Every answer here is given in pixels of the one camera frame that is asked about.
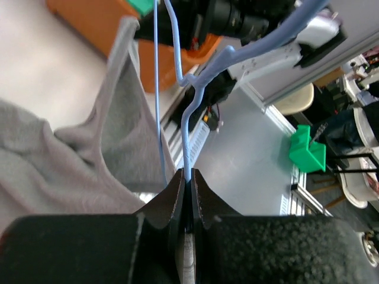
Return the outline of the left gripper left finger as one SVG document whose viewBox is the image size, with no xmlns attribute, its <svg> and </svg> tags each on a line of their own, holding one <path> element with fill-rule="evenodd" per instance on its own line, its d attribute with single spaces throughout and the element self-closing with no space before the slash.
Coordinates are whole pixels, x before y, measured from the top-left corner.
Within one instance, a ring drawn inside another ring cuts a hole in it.
<svg viewBox="0 0 379 284">
<path fill-rule="evenodd" d="M 179 283 L 182 170 L 133 214 L 32 215 L 1 235 L 2 283 Z"/>
</svg>

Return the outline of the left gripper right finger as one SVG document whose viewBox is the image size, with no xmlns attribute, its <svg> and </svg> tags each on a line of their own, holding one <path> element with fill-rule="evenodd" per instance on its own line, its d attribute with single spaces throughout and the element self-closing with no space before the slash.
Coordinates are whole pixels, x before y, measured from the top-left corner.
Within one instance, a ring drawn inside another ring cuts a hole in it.
<svg viewBox="0 0 379 284">
<path fill-rule="evenodd" d="M 244 216 L 192 170 L 201 283 L 377 283 L 361 242 L 343 220 L 321 214 Z"/>
</svg>

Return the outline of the grey tank top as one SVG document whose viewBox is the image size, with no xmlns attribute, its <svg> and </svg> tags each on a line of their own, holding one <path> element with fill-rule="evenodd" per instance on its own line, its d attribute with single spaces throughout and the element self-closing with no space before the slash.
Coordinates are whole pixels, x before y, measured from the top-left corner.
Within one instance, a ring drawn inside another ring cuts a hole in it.
<svg viewBox="0 0 379 284">
<path fill-rule="evenodd" d="M 1 228 L 36 214 L 132 213 L 138 192 L 158 193 L 175 173 L 167 142 L 157 145 L 133 37 L 123 17 L 89 117 L 52 130 L 47 121 L 1 102 Z"/>
</svg>

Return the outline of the green tank top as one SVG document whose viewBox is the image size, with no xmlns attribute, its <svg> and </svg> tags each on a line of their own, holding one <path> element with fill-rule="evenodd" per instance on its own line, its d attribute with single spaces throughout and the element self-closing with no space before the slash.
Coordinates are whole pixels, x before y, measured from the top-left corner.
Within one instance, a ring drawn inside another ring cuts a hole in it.
<svg viewBox="0 0 379 284">
<path fill-rule="evenodd" d="M 153 11 L 155 2 L 160 4 L 160 0 L 126 0 L 126 2 L 142 17 Z"/>
</svg>

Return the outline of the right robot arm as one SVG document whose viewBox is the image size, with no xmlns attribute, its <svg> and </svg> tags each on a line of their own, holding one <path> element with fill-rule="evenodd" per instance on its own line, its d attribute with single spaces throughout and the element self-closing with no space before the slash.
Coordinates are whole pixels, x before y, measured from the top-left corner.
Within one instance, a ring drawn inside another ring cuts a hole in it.
<svg viewBox="0 0 379 284">
<path fill-rule="evenodd" d="M 201 105 L 211 81 L 230 67 L 278 51 L 300 47 L 297 65 L 309 67 L 346 40 L 341 22 L 327 1 L 164 1 L 139 20 L 135 38 L 174 49 L 177 82 L 194 92 L 190 107 Z M 181 49 L 202 45 L 207 34 L 240 40 L 241 49 L 225 47 L 200 75 L 184 75 Z"/>
</svg>

